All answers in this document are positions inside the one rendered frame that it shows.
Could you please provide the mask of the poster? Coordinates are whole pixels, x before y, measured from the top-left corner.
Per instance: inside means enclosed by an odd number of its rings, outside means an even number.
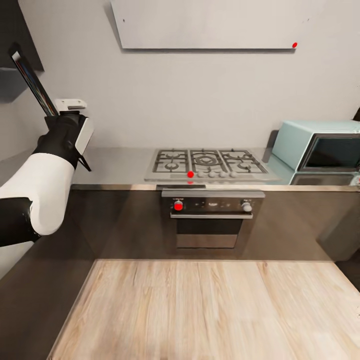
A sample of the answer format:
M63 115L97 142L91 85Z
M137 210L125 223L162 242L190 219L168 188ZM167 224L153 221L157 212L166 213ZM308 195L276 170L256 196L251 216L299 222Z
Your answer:
M37 75L35 74L35 71L31 67L18 42L13 42L7 53L9 54L13 63L16 65L18 71L32 91L33 95L36 97L47 117L58 116L59 114L57 108L53 105L52 101L47 95L43 85L40 83ZM79 158L78 161L87 171L91 172L91 169L83 156Z

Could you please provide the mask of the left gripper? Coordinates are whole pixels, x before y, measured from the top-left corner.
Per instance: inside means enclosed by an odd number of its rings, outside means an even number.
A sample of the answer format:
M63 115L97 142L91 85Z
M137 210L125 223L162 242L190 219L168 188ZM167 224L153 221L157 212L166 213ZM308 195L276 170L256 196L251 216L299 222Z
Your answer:
M45 116L44 117L49 130L56 124L57 118L58 118L58 116Z

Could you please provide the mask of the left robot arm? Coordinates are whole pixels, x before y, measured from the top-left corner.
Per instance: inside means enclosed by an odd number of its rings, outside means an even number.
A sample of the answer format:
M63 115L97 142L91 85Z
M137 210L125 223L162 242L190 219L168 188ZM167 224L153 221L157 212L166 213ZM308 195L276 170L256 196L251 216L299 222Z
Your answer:
M55 99L57 116L45 116L48 133L27 161L0 186L0 280L42 236L63 224L79 158L93 134L81 99Z

